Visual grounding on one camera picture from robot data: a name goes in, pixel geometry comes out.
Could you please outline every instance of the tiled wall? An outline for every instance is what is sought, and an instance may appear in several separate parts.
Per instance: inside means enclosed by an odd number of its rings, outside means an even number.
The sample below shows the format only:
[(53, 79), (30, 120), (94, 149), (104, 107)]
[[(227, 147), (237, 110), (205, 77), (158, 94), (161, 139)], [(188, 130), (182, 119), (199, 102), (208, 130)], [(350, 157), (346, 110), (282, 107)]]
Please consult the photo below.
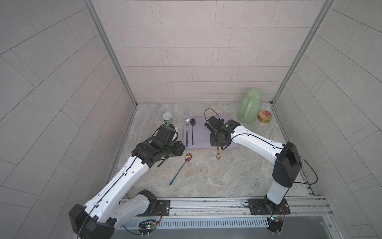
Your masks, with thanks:
[(0, 238), (69, 238), (132, 106), (82, 0), (0, 1)]
[(382, 238), (381, 14), (380, 0), (337, 0), (276, 103), (347, 238)]
[(323, 1), (93, 1), (138, 102), (276, 93)]

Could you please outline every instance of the green pitcher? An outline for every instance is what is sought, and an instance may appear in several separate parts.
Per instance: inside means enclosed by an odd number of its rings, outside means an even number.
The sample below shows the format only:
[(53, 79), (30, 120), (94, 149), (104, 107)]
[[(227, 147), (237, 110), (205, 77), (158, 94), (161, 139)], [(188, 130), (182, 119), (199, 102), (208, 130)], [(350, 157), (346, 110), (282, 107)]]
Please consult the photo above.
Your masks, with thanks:
[(238, 118), (243, 123), (252, 123), (259, 114), (262, 93), (258, 89), (250, 89), (241, 102)]

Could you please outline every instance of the marble floor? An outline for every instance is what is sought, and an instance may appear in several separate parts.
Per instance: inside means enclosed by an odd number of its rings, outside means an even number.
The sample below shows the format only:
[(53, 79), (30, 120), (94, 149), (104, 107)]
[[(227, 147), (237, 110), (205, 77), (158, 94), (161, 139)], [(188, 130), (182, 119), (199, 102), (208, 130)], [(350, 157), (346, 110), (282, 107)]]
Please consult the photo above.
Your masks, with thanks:
[[(126, 163), (135, 146), (149, 138), (163, 123), (162, 114), (171, 112), (173, 123), (179, 128), (182, 139), (182, 120), (185, 117), (203, 116), (206, 108), (214, 109), (220, 116), (230, 116), (238, 121), (236, 112), (239, 103), (168, 103), (139, 104), (130, 128), (116, 172)], [(269, 103), (262, 103), (261, 109), (272, 112)], [(268, 139), (285, 143), (276, 119), (268, 124), (256, 120), (242, 124), (249, 130)], [(186, 153), (192, 153), (192, 160), (183, 167), (172, 185), (169, 185), (184, 162)], [(273, 165), (261, 155), (240, 145), (237, 149), (220, 150), (221, 160), (216, 159), (216, 150), (186, 150), (183, 156), (171, 157), (160, 167), (156, 163), (132, 186), (129, 197), (148, 189), (157, 197), (244, 197), (264, 196), (272, 183)], [(302, 184), (295, 184), (289, 196), (309, 195)]]

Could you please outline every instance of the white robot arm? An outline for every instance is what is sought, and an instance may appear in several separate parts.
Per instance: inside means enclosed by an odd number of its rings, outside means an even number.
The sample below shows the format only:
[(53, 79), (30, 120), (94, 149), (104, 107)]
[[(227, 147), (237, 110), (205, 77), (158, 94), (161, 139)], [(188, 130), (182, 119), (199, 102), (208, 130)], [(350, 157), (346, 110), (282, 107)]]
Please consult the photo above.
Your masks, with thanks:
[[(212, 146), (228, 146), (232, 141), (259, 153), (275, 165), (273, 183), (264, 198), (270, 213), (280, 206), (288, 189), (292, 186), (301, 169), (301, 162), (294, 153), (292, 143), (283, 145), (251, 132), (238, 122), (229, 120), (223, 123), (211, 117), (205, 126), (212, 132)], [(171, 126), (160, 126), (156, 136), (138, 144), (122, 169), (113, 179), (84, 206), (75, 205), (69, 212), (72, 229), (83, 239), (108, 239), (115, 228), (120, 227), (132, 217), (144, 212), (152, 213), (156, 197), (144, 190), (130, 201), (119, 205), (122, 197), (131, 186), (163, 156), (182, 155), (185, 149), (181, 141), (172, 140), (177, 134)]]

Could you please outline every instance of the purple tray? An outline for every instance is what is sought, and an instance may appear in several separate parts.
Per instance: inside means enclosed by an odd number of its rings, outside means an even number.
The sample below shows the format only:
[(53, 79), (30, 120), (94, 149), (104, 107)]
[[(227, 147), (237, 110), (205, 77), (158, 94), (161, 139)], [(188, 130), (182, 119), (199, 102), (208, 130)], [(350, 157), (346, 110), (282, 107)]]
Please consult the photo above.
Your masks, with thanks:
[[(228, 120), (232, 119), (228, 116), (221, 116), (221, 119), (224, 119), (224, 122), (227, 122)], [(194, 125), (194, 145), (191, 144), (192, 142), (192, 126), (189, 125), (188, 128), (188, 147), (186, 146), (186, 149), (188, 150), (203, 150), (203, 149), (216, 149), (216, 147), (211, 146), (210, 144), (210, 134), (211, 132), (204, 126), (206, 120), (202, 117), (187, 117), (183, 120), (183, 144), (186, 145), (186, 119), (195, 119), (195, 125)], [(237, 148), (239, 147), (238, 143), (232, 142), (229, 148)]]

